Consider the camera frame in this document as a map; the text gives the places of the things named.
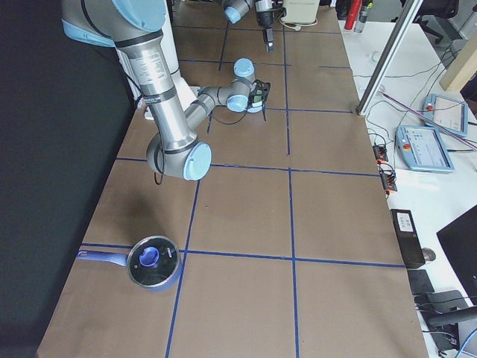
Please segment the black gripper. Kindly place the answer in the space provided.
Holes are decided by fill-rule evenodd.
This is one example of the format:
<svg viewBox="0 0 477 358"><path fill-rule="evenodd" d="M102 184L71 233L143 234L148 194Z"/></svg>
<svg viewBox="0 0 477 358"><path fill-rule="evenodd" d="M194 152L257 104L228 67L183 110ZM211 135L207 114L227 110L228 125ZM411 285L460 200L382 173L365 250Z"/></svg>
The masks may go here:
<svg viewBox="0 0 477 358"><path fill-rule="evenodd" d="M258 11L257 22L259 26L272 26L274 23L273 11ZM274 34L272 28L264 28L263 30L265 49L267 52L274 51Z"/></svg>
<svg viewBox="0 0 477 358"><path fill-rule="evenodd" d="M264 82L262 80L256 79L253 82L252 85L252 90L249 94L249 105L252 106L251 101L254 95L261 95L262 96L262 106L265 106L267 100L268 100L268 95L271 90L271 83L270 82Z"/></svg>

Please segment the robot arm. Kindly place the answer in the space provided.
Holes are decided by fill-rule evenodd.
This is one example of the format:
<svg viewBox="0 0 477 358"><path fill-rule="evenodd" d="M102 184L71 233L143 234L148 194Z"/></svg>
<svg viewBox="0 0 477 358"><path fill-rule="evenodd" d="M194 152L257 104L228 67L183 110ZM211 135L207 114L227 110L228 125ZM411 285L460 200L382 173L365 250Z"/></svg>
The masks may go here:
<svg viewBox="0 0 477 358"><path fill-rule="evenodd" d="M165 1L62 1L67 37L115 48L127 57L134 83L158 128L146 151L149 166L161 175L200 180L209 170L212 150L198 139L196 127L217 107L236 113L265 109L270 83L255 77L251 60L238 59L228 87L199 89L188 107L176 83L177 62Z"/></svg>
<svg viewBox="0 0 477 358"><path fill-rule="evenodd" d="M273 24L275 23L275 13L282 8L276 5L275 1L261 0L221 0L217 1L221 6L227 20L236 24L250 10L256 11L256 21L262 28L265 49L267 52L274 51Z"/></svg>

